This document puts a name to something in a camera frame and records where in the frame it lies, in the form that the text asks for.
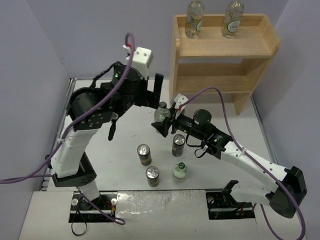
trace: wooden shelf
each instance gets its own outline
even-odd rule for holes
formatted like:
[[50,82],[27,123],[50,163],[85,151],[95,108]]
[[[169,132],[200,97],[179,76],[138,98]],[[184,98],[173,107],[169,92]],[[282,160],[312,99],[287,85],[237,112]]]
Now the wooden shelf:
[[[224,14],[205,14],[199,36],[185,34],[186,15],[175,15],[172,28],[170,97],[215,86],[231,93],[237,114],[244,109],[269,64],[280,39],[264,14],[244,14],[238,31],[223,37]],[[233,63],[179,63],[179,59],[241,58]]]
[[221,35],[221,26],[203,27],[201,34],[190,39],[185,27],[179,27],[180,58],[229,57],[270,58],[272,56],[257,26],[239,27],[233,38]]
[[215,86],[225,93],[250,93],[251,91],[246,72],[241,64],[179,64],[177,92],[197,93],[208,86]]

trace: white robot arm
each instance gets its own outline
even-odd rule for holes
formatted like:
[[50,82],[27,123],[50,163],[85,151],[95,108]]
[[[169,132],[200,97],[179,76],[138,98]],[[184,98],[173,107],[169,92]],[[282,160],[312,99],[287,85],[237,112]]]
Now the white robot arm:
[[[250,154],[259,164],[270,171],[285,186],[298,205],[300,205],[307,194],[307,187],[302,171],[295,166],[287,169],[284,166],[269,162],[247,150],[242,145],[238,147],[231,136],[211,124],[212,116],[207,110],[197,110],[193,118],[185,116],[183,114],[183,107],[181,108],[180,106],[187,101],[188,99],[185,96],[178,95],[173,100],[172,107],[170,108],[171,117],[166,117],[162,122],[154,122],[151,125],[164,137],[169,134],[171,126],[172,134],[177,130],[186,133],[186,144],[189,147],[198,148],[194,153],[197,158],[201,158],[204,154],[213,155],[219,160],[241,168],[263,183],[263,187],[258,187],[254,185],[254,182],[252,185],[248,185],[238,182],[236,179],[231,180],[221,192],[227,204],[232,205],[247,202],[268,205],[280,215],[292,218],[296,212],[296,208],[288,195],[270,175],[264,172],[245,153]],[[201,144],[189,145],[189,136],[199,139]],[[198,150],[202,150],[202,155],[196,155]]]
[[[130,53],[130,46],[124,45],[123,48],[128,54]],[[72,94],[64,126],[68,126],[77,117],[95,106],[113,89],[123,74],[128,60],[129,56],[126,57],[125,64],[115,62],[110,68],[94,78],[96,81],[113,67],[114,73],[111,82],[102,83],[100,88],[95,88],[96,83],[94,82],[94,85],[78,89]],[[151,50],[137,47],[128,75],[116,94],[97,111],[71,129],[63,140],[62,146],[51,159],[51,166],[55,172],[52,179],[56,187],[77,187],[90,201],[100,197],[95,181],[97,175],[85,149],[104,123],[112,122],[108,136],[111,141],[116,131],[117,120],[132,105],[154,109],[159,106],[164,76],[157,73],[153,91],[147,90],[149,66],[152,60]]]

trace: white floor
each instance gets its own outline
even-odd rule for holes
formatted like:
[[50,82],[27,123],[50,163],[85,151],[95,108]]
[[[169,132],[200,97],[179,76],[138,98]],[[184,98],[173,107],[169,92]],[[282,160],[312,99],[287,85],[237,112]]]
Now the white floor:
[[[89,86],[89,81],[77,81],[76,89]],[[164,81],[161,100],[169,102],[169,84]],[[264,138],[251,102],[236,116],[230,97],[226,110],[231,129],[238,141],[251,151],[269,159]],[[212,124],[227,132],[217,95],[201,96],[205,104],[192,103],[185,114],[192,117],[200,108],[212,114]],[[55,188],[52,181],[48,191],[35,192],[21,231],[20,240],[274,240],[262,216],[255,209],[255,219],[209,220],[207,200],[203,189],[221,189],[230,180],[261,183],[242,170],[206,155],[194,157],[194,149],[185,147],[179,158],[172,156],[172,135],[163,138],[151,127],[154,110],[132,107],[119,121],[113,141],[108,141],[110,124],[105,124],[92,138],[86,153],[97,173],[101,191],[118,191],[116,216],[126,220],[125,226],[114,223],[89,223],[87,233],[76,237],[68,223],[74,188]],[[160,169],[160,184],[151,188],[145,170],[137,156],[139,144],[151,148],[152,165]],[[186,182],[176,184],[172,169],[185,162],[189,169]],[[276,232],[284,239],[294,240],[300,234],[297,216],[286,219],[266,207]],[[84,225],[74,225],[81,231]]]
[[[90,81],[77,81],[75,88],[90,85]],[[169,81],[162,86],[161,100],[169,103]],[[209,110],[212,114],[212,124],[224,132],[228,132],[223,118],[222,107],[217,95],[202,96],[211,103],[190,103],[186,107],[185,115],[192,118],[198,109]],[[249,150],[269,159],[264,138],[251,102],[249,102],[240,116],[237,116],[230,96],[226,95],[226,111],[229,124],[237,140]],[[181,157],[171,154],[173,135],[167,138],[156,133],[151,126],[154,109],[133,106],[120,118],[112,141],[108,141],[110,124],[106,123],[91,139],[85,152],[97,173],[97,186],[101,191],[143,191],[143,190],[194,190],[194,189],[222,189],[230,180],[241,182],[260,182],[241,169],[220,161],[206,154],[197,159],[195,148],[185,146]],[[199,143],[197,139],[189,139],[190,143]],[[148,144],[151,149],[152,164],[160,170],[160,184],[152,188],[148,185],[145,171],[146,166],[140,164],[137,147]],[[188,179],[183,183],[175,183],[172,170],[175,164],[184,162],[188,167]],[[74,188],[56,188],[49,183],[48,191],[74,190]]]

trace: white bottle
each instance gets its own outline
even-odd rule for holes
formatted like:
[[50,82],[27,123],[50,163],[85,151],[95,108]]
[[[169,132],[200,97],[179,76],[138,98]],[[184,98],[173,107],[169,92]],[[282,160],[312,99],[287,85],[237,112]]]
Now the white bottle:
[[187,166],[183,162],[180,162],[173,168],[173,179],[178,180],[179,182],[184,181],[186,179],[187,172]]

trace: small glass bottle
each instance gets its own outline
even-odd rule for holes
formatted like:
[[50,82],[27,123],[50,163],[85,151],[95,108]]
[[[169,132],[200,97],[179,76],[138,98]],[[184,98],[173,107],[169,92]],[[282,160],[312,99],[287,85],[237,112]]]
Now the small glass bottle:
[[170,118],[171,113],[167,108],[167,104],[162,101],[159,103],[159,107],[154,111],[154,122],[162,122],[166,117]]
[[204,18],[205,7],[202,0],[193,0],[187,9],[185,20],[185,35],[190,39],[195,39],[201,30]]
[[187,172],[187,166],[183,162],[180,162],[173,168],[173,179],[178,180],[179,182],[184,181],[186,179]]
[[242,0],[233,0],[229,3],[223,21],[221,33],[224,37],[230,38],[236,34],[242,15],[244,14],[245,5]]

